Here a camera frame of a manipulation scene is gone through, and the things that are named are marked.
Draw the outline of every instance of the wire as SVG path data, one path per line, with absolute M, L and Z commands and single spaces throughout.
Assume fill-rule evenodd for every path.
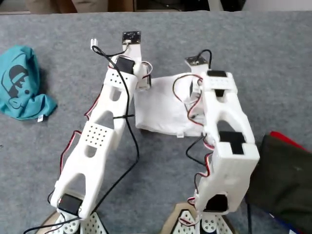
M 211 52 L 211 50 L 205 49 L 205 50 L 200 51 L 200 52 L 198 53 L 197 57 L 196 57 L 196 61 L 198 61 L 199 57 L 200 57 L 204 52 L 209 52 L 209 54 L 210 54 L 208 67 L 209 67 L 209 69 L 211 69 L 211 62 L 212 62 L 212 60 L 213 60 L 213 53 Z
M 126 48 L 125 48 L 125 50 L 124 51 L 121 51 L 121 52 L 119 52 L 119 53 L 116 53 L 116 54 L 112 54 L 112 55 L 107 55 L 107 54 L 105 54 L 107 57 L 113 57 L 113 56 L 117 56 L 117 55 L 122 55 L 122 54 L 124 54 L 127 50 L 128 50 L 128 48 L 129 48 L 129 43 L 127 44 L 127 46 L 126 46 Z M 101 55 L 102 56 L 102 53 L 101 52 L 103 52 L 103 51 L 94 51 L 94 52 L 96 52 L 98 55 Z
M 79 220 L 79 219 L 80 219 L 80 217 L 76 217 L 76 218 L 72 218 L 72 219 L 69 219 L 67 221 L 61 222 L 61 223 L 55 223 L 55 224 L 49 224 L 49 225 L 42 225 L 42 226 L 33 227 L 33 228 L 30 228 L 30 229 L 27 229 L 26 231 L 24 231 L 23 234 L 26 234 L 26 233 L 34 231 L 34 230 L 39 230 L 39 229 L 42 229 L 42 228 L 51 228 L 51 227 L 55 227 L 55 226 L 58 226 L 58 225 L 64 225 L 66 223 L 71 223 L 71 222 Z
M 206 166 L 205 163 L 203 163 L 203 162 L 201 162 L 201 161 L 197 160 L 196 158 L 193 158 L 192 156 L 189 155 L 189 150 L 190 150 L 191 148 L 193 148 L 193 146 L 196 145 L 196 144 L 197 144 L 200 140 L 202 140 L 203 138 L 204 138 L 204 136 L 201 136 L 201 137 L 198 138 L 196 141 L 194 141 L 194 142 L 186 149 L 185 154 L 186 154 L 186 156 L 187 156 L 189 159 L 191 159 L 191 160 L 193 160 L 193 161 L 199 163 L 200 165 Z
M 135 143 L 136 146 L 136 160 L 135 162 L 130 166 L 130 168 L 121 175 L 121 177 L 111 186 L 111 188 L 104 194 L 104 196 L 99 200 L 99 202 L 97 203 L 97 205 L 95 206 L 95 208 L 93 209 L 93 212 L 97 210 L 97 208 L 101 205 L 101 203 L 103 202 L 103 200 L 108 196 L 108 194 L 114 189 L 114 187 L 116 187 L 119 182 L 135 167 L 135 165 L 138 163 L 139 158 L 140 158 L 140 152 L 139 152 L 139 148 L 138 148 L 138 143 L 137 143 L 137 139 L 131 129 L 129 120 L 128 120 L 128 113 L 129 113 L 129 105 L 130 105 L 130 94 L 129 94 L 129 90 L 127 87 L 127 84 L 121 74 L 121 71 L 119 70 L 119 68 L 116 66 L 116 64 L 109 58 L 109 56 L 107 56 L 98 46 L 92 46 L 92 50 L 94 52 L 96 52 L 98 55 L 101 55 L 103 57 L 105 57 L 109 63 L 112 64 L 112 66 L 114 67 L 114 69 L 117 71 L 117 73 L 119 74 L 121 81 L 125 87 L 126 93 L 127 93 L 127 105 L 126 105 L 126 113 L 125 113 L 125 120 L 129 129 L 129 132 L 131 134 L 131 137 Z
M 252 209 L 250 204 L 246 201 L 247 204 L 247 221 L 248 221 L 248 234 L 253 234 L 253 227 L 252 227 Z
M 204 146 L 209 149 L 209 150 L 212 150 L 214 151 L 215 150 L 215 147 L 213 145 L 210 145 L 207 141 L 206 141 L 206 138 L 203 139 L 203 142 L 204 142 Z
M 150 70 L 149 70 L 149 71 L 147 72 L 147 74 L 146 74 L 145 76 L 143 76 L 143 78 L 142 78 L 142 79 L 144 79 L 144 78 L 148 77 L 148 76 L 152 73 L 152 71 L 153 71 L 153 65 L 152 65 L 150 62 L 148 62 L 148 61 L 142 61 L 142 63 L 143 63 L 143 64 L 147 64 L 147 65 L 150 66 Z
M 159 5 L 162 5 L 163 7 L 166 7 L 166 8 L 170 8 L 170 9 L 172 9 L 172 10 L 181 11 L 180 9 L 177 9 L 177 8 L 175 8 L 174 6 L 172 6 L 172 4 L 165 4 L 165 3 L 162 3 L 162 2 L 157 1 L 157 0 L 151 0 L 151 1 L 156 2 L 156 3 L 158 3 Z
M 89 114 L 93 111 L 93 109 L 95 108 L 95 106 L 96 106 L 97 103 L 98 103 L 98 99 L 99 99 L 99 96 L 101 95 L 102 89 L 103 89 L 103 85 L 102 85 L 102 87 L 101 87 L 101 91 L 99 92 L 97 98 L 96 98 L 95 101 L 93 102 L 93 105 L 90 107 L 90 109 L 89 109 L 86 113 L 84 113 L 84 116 L 86 116 L 88 120 L 90 120 Z
M 52 229 L 52 230 L 49 230 L 47 232 L 45 232 L 44 234 L 48 234 L 48 233 L 51 233 L 51 232 L 54 232 L 54 231 L 57 231 L 58 229 L 60 229 L 61 227 L 63 227 L 64 224 L 60 225 L 58 228 L 55 228 L 55 229 Z
M 51 204 L 51 201 L 50 201 L 50 196 L 52 195 L 52 193 L 54 192 L 55 188 L 52 190 L 51 193 L 49 193 L 48 197 L 47 197 L 47 201 L 49 204 Z
M 197 194 L 198 194 L 198 186 L 197 186 L 197 184 L 196 184 L 196 177 L 198 176 L 198 175 L 200 175 L 201 177 L 208 177 L 208 176 L 210 176 L 210 169 L 209 169 L 209 159 L 208 159 L 208 157 L 212 154 L 213 152 L 211 152 L 211 153 L 209 153 L 209 154 L 206 154 L 206 156 L 205 156 L 205 162 L 206 162 L 206 169 L 207 169 L 207 172 L 206 172 L 206 174 L 204 174 L 204 173 L 202 173 L 202 172 L 198 172 L 198 173 L 196 173 L 195 174 L 195 176 L 194 176 L 194 185 L 195 185 L 195 190 L 196 190 L 196 192 L 197 192 Z
M 191 111 L 195 108 L 195 106 L 199 103 L 199 101 L 200 101 L 200 99 L 201 99 L 201 93 L 200 93 L 200 95 L 199 95 L 197 101 L 195 102 L 195 104 L 188 110 L 187 107 L 186 107 L 186 105 L 185 105 L 185 103 L 179 98 L 179 96 L 178 96 L 178 95 L 176 94 L 176 92 L 175 92 L 175 85 L 176 85 L 176 82 L 177 82 L 178 80 L 182 79 L 182 78 L 189 77 L 189 76 L 197 77 L 197 78 L 198 78 L 197 83 L 198 83 L 198 81 L 202 81 L 202 80 L 203 80 L 203 78 L 202 78 L 201 76 L 196 75 L 196 74 L 185 74 L 185 75 L 182 75 L 182 76 L 180 76 L 180 77 L 178 77 L 177 79 L 174 80 L 174 83 L 172 84 L 172 92 L 173 92 L 174 96 L 175 96 L 180 102 L 182 102 L 182 103 L 184 104 L 185 110 L 186 110 L 186 112 L 187 112 L 187 118 L 188 118 L 188 120 L 191 121 L 191 122 L 193 122 L 194 124 L 197 124 L 197 125 L 200 125 L 200 126 L 204 126 L 202 123 L 199 123 L 199 122 L 197 122 L 197 121 L 194 121 L 194 120 L 190 117 Z
M 59 159 L 59 174 L 61 174 L 62 170 L 63 170 L 64 156 L 65 156 L 66 152 L 69 150 L 69 148 L 72 146 L 73 141 L 75 140 L 76 134 L 81 135 L 81 131 L 78 131 L 78 130 L 74 130 L 73 131 L 72 137 L 70 138 L 66 148 L 64 149 L 64 151 L 60 155 L 60 159 Z

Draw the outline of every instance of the red wire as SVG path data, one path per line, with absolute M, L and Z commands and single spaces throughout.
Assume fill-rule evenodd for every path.
M 74 130 L 72 137 L 70 138 L 66 148 L 64 149 L 64 151 L 62 152 L 62 154 L 60 155 L 60 159 L 59 159 L 59 174 L 62 173 L 63 170 L 63 160 L 64 160 L 64 155 L 66 154 L 66 152 L 68 151 L 68 149 L 71 147 L 71 145 L 73 144 L 73 141 L 75 139 L 76 134 L 81 135 L 81 131 L 78 130 Z
M 198 186 L 197 186 L 197 184 L 196 184 L 196 177 L 197 177 L 197 175 L 200 175 L 200 176 L 202 176 L 202 177 L 208 177 L 208 176 L 210 175 L 208 157 L 209 157 L 211 154 L 212 154 L 212 152 L 209 153 L 209 154 L 206 154 L 206 156 L 205 156 L 205 164 L 206 164 L 207 173 L 204 174 L 204 173 L 198 172 L 198 173 L 196 173 L 195 176 L 194 176 L 194 184 L 195 184 L 195 190 L 196 190 L 197 194 L 198 194 Z
M 174 83 L 172 84 L 172 92 L 173 92 L 174 96 L 175 96 L 180 102 L 182 102 L 182 103 L 183 103 L 183 101 L 178 97 L 178 95 L 176 95 L 176 92 L 175 92 L 175 85 L 176 85 L 176 82 L 177 82 L 179 79 L 185 78 L 185 77 L 189 77 L 189 76 L 197 77 L 197 78 L 198 78 L 197 83 L 198 83 L 199 81 L 202 81 L 202 80 L 203 80 L 203 78 L 202 78 L 201 76 L 198 76 L 198 75 L 196 75 L 196 74 L 186 74 L 186 75 L 180 76 L 180 77 L 178 77 L 177 79 L 174 80 Z M 191 113 L 191 111 L 195 108 L 195 106 L 199 103 L 200 98 L 201 98 L 201 93 L 200 93 L 200 95 L 199 95 L 197 101 L 195 102 L 195 104 L 194 104 L 189 110 L 186 108 L 185 105 L 184 105 L 184 106 L 185 106 L 185 109 L 186 109 L 186 112 L 187 112 L 187 119 L 188 119 L 189 121 L 191 121 L 191 122 L 197 124 L 197 125 L 203 126 L 202 123 L 196 122 L 196 121 L 194 121 L 193 119 L 190 118 L 190 113 Z
M 210 144 L 206 141 L 205 137 L 204 137 L 203 141 L 204 141 L 204 145 L 205 145 L 208 149 L 210 149 L 210 150 L 212 150 L 212 151 L 215 150 L 214 146 L 213 146 L 213 145 L 210 145 Z
M 84 116 L 86 116 L 88 120 L 90 119 L 89 114 L 93 111 L 94 107 L 95 107 L 95 106 L 97 105 L 97 103 L 98 103 L 98 99 L 99 99 L 99 96 L 101 95 L 102 89 L 103 89 L 103 85 L 102 85 L 102 87 L 101 87 L 101 91 L 99 92 L 99 94 L 98 94 L 96 100 L 93 102 L 93 104 L 92 104 L 92 106 L 90 107 L 90 109 L 89 109 L 86 113 L 84 113 Z
M 196 105 L 199 103 L 200 98 L 201 98 L 201 92 L 200 92 L 200 95 L 199 95 L 197 101 L 196 101 L 196 102 L 194 103 L 194 105 L 188 110 L 188 112 L 187 112 L 187 119 L 188 119 L 189 121 L 191 121 L 191 122 L 197 124 L 197 125 L 204 126 L 202 123 L 196 122 L 196 121 L 194 121 L 193 119 L 190 118 L 190 113 L 191 113 L 192 110 L 196 107 Z

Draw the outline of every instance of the gray carpet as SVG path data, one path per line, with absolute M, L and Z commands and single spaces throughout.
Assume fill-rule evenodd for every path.
M 154 77 L 185 72 L 184 57 L 212 49 L 212 68 L 233 73 L 256 139 L 277 130 L 312 150 L 311 22 L 312 12 L 1 16 L 0 52 L 14 44 L 33 47 L 43 86 L 58 108 L 41 124 L 0 115 L 0 233 L 20 234 L 54 210 L 46 197 L 58 178 L 59 155 L 72 131 L 82 130 L 83 113 L 106 73 L 107 63 L 90 51 L 90 38 L 114 53 L 121 49 L 122 31 L 142 30 L 143 58 L 153 64 Z M 193 175 L 202 170 L 184 154 L 193 138 L 137 129 L 135 135 L 141 160 L 99 210 L 112 234 L 156 234 L 174 204 L 192 195 Z M 205 150 L 199 145 L 192 154 L 203 158 Z M 108 157 L 101 194 L 134 159 L 126 130 Z M 229 218 L 247 233 L 244 204 Z M 253 229 L 255 234 L 287 233 L 256 208 Z

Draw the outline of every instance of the white plastic part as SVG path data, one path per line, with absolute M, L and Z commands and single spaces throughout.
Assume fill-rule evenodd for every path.
M 58 217 L 55 223 L 57 224 L 60 222 L 64 222 L 64 219 L 61 215 Z M 60 227 L 60 225 L 52 227 L 51 230 L 55 230 L 58 227 Z M 97 213 L 93 213 L 85 221 L 79 222 L 77 220 L 68 224 L 64 224 L 62 227 L 53 232 L 50 232 L 49 234 L 75 234 L 77 233 L 78 229 L 80 234 L 107 234 Z
M 90 41 L 90 49 L 91 50 L 93 50 L 92 46 L 94 46 L 94 45 L 98 46 L 98 40 L 96 38 L 92 38 L 91 41 Z
M 207 64 L 191 66 L 191 70 L 203 78 L 204 134 L 207 142 L 214 146 L 209 158 L 210 175 L 200 179 L 198 193 L 194 195 L 195 208 L 201 214 L 212 197 L 224 194 L 228 199 L 228 209 L 215 214 L 225 215 L 236 211 L 240 205 L 249 187 L 251 173 L 259 161 L 259 152 L 248 118 L 241 109 L 232 74 L 210 77 L 207 75 Z M 215 89 L 225 90 L 223 97 L 217 97 Z M 236 132 L 243 134 L 246 141 L 242 144 L 243 155 L 233 154 L 229 142 L 220 142 L 217 128 L 220 120 L 228 122 Z
M 91 44 L 94 43 L 97 43 L 97 40 L 91 41 Z M 125 55 L 141 64 L 139 44 L 129 45 Z M 131 102 L 138 77 L 124 72 L 121 72 L 121 74 L 127 85 Z M 119 91 L 120 96 L 118 100 L 113 101 L 115 91 Z M 126 123 L 124 118 L 115 118 L 114 129 L 111 129 L 99 125 L 99 121 L 108 112 L 112 112 L 114 117 L 124 116 L 126 107 L 127 93 L 124 84 L 117 71 L 108 68 L 97 104 L 90 115 L 89 121 L 85 124 L 78 144 L 69 155 L 62 173 L 55 183 L 55 190 L 51 197 L 52 206 L 57 208 L 59 200 L 65 193 L 72 194 L 83 200 L 78 213 L 79 217 L 82 220 L 89 218 L 96 205 L 96 199 L 102 185 L 106 158 L 111 148 L 117 148 Z M 93 156 L 88 155 L 90 147 L 96 149 Z M 85 176 L 86 193 L 84 196 L 74 194 L 69 190 L 70 184 L 80 174 Z
M 208 234 L 233 234 L 228 224 L 220 215 L 205 213 L 201 221 L 196 225 L 196 233 L 200 233 L 200 225 Z
M 183 218 L 190 223 L 194 223 L 195 220 L 192 214 L 188 210 L 183 210 L 178 218 Z M 176 220 L 176 225 L 173 228 L 172 234 L 195 234 L 200 233 L 200 226 L 207 234 L 233 234 L 228 224 L 225 222 L 222 216 L 205 213 L 202 219 L 191 227 L 186 227 Z

